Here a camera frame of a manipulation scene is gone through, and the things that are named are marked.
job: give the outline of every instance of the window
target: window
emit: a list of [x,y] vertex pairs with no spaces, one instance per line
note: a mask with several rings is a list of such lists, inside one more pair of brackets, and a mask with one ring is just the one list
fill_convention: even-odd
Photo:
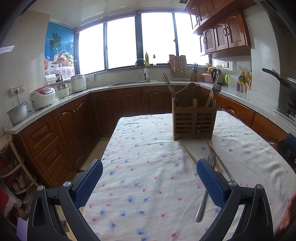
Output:
[[107,22],[108,67],[135,65],[137,60],[135,17]]
[[170,12],[142,13],[142,38],[144,56],[150,64],[164,64],[169,54],[176,55],[173,15]]
[[81,31],[78,48],[81,74],[104,70],[103,24]]
[[209,62],[208,55],[199,56],[198,43],[200,36],[192,34],[190,15],[187,13],[175,13],[178,35],[179,55],[186,56],[188,64],[205,65]]

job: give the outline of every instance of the countertop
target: countertop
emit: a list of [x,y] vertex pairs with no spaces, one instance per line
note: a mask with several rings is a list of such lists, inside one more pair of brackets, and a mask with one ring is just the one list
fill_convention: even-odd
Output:
[[[172,81],[172,85],[186,85],[190,82],[185,81]],[[199,85],[202,88],[211,90],[213,84],[208,84],[204,82],[195,82],[197,85]],[[131,87],[144,87],[144,86],[158,86],[158,85],[166,85],[164,82],[150,82],[150,83],[134,83],[134,84],[126,84],[126,85],[119,85],[119,86],[113,86],[113,85],[107,85],[107,86],[100,86],[92,89],[87,89],[82,92],[74,93],[70,95],[70,98],[64,98],[60,99],[50,106],[43,108],[38,111],[32,111],[29,112],[29,116],[27,119],[22,121],[21,123],[10,126],[7,130],[5,130],[5,133],[15,135],[19,133],[21,130],[26,128],[28,125],[39,119],[40,117],[50,113],[51,111],[55,110],[56,108],[73,101],[79,97],[82,97],[84,95],[87,95],[89,93],[99,92],[99,91],[105,91],[105,90],[114,90],[114,89],[121,89],[121,88],[131,88]],[[283,117],[278,115],[274,112],[274,109],[276,106],[273,106],[261,99],[255,98],[254,96],[250,97],[249,94],[239,92],[235,89],[231,89],[225,86],[222,86],[222,90],[220,92],[221,95],[228,97],[238,103],[241,103],[242,105],[245,105],[246,107],[249,107],[250,109],[254,110],[255,112],[263,115],[273,123],[275,123],[277,126],[279,126],[281,129],[283,129],[286,133],[291,133],[294,136],[296,136],[296,127],[285,120]]]

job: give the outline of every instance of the beige floor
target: beige floor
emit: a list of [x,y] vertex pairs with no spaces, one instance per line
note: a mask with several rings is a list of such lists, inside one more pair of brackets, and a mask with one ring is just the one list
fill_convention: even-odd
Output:
[[[87,160],[85,161],[85,163],[83,164],[83,166],[81,167],[81,170],[85,170],[94,159],[102,159],[102,156],[104,154],[104,151],[108,145],[109,140],[100,140],[99,143],[96,145],[96,147],[93,149],[93,151],[91,152],[91,154],[89,155],[89,157],[87,158]],[[65,216],[64,213],[62,211],[61,206],[56,206],[57,208],[57,212],[59,214],[59,218],[61,220],[65,220]],[[76,238],[72,232],[72,230],[70,229],[70,232],[67,232],[68,238],[76,241]]]

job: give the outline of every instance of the white cloth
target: white cloth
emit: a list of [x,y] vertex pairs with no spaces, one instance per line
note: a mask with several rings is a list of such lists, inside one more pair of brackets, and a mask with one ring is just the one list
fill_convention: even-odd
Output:
[[[172,114],[121,118],[102,158],[103,175],[83,212],[98,237],[102,241],[199,240],[220,208],[208,197],[202,221],[195,222],[205,188],[181,144],[198,160],[209,154],[206,141],[173,141]],[[239,185],[264,186],[276,230],[296,190],[290,166],[226,112],[217,112],[211,145]],[[242,209],[225,240],[232,236]]]

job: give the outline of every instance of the ceiling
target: ceiling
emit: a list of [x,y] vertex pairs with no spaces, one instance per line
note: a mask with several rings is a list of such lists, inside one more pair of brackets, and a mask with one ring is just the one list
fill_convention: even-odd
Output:
[[29,9],[50,14],[50,20],[73,28],[118,14],[138,10],[183,11],[180,0],[37,0]]

